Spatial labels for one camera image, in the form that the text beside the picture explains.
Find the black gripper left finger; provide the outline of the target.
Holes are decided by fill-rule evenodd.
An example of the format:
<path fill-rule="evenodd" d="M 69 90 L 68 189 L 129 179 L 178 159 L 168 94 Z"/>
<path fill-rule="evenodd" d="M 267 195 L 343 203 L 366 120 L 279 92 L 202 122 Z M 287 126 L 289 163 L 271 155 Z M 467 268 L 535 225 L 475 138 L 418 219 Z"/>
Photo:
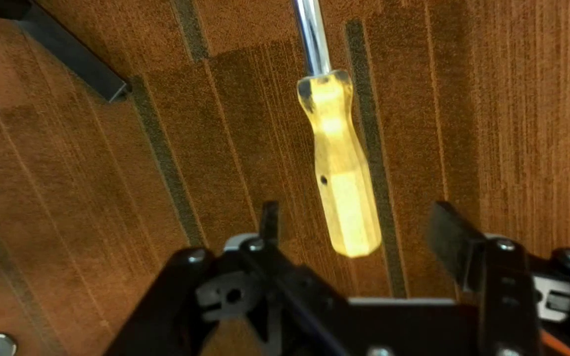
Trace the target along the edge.
<path fill-rule="evenodd" d="M 277 242 L 279 240 L 279 203 L 269 199 L 261 207 L 259 236 Z"/>

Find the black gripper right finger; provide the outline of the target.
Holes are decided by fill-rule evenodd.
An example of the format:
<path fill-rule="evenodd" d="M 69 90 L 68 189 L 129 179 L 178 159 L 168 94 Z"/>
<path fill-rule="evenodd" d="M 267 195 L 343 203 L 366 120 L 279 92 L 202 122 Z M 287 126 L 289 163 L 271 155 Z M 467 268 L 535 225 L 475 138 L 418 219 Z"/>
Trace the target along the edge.
<path fill-rule="evenodd" d="M 426 238 L 455 284 L 465 292 L 477 292 L 487 236 L 449 201 L 436 201 Z"/>

